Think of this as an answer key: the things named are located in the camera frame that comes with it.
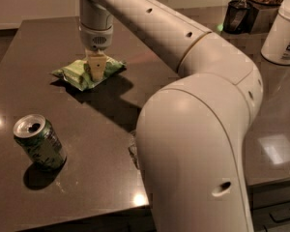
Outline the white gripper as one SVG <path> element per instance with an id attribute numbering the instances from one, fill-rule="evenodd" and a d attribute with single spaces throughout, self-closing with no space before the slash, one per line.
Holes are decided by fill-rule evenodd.
<path id="1" fill-rule="evenodd" d="M 103 52 L 95 50 L 106 50 L 111 46 L 113 27 L 105 30 L 94 30 L 81 24 L 79 33 L 85 48 L 91 50 L 87 52 L 91 77 L 94 81 L 100 81 L 103 78 L 107 57 Z"/>

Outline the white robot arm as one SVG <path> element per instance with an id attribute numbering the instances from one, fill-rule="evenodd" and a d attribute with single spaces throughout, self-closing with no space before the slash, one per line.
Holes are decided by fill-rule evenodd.
<path id="1" fill-rule="evenodd" d="M 220 35 L 156 0 L 90 0 L 180 77 L 144 104 L 139 169 L 158 232 L 254 232 L 243 141 L 263 98 L 260 71 Z"/>

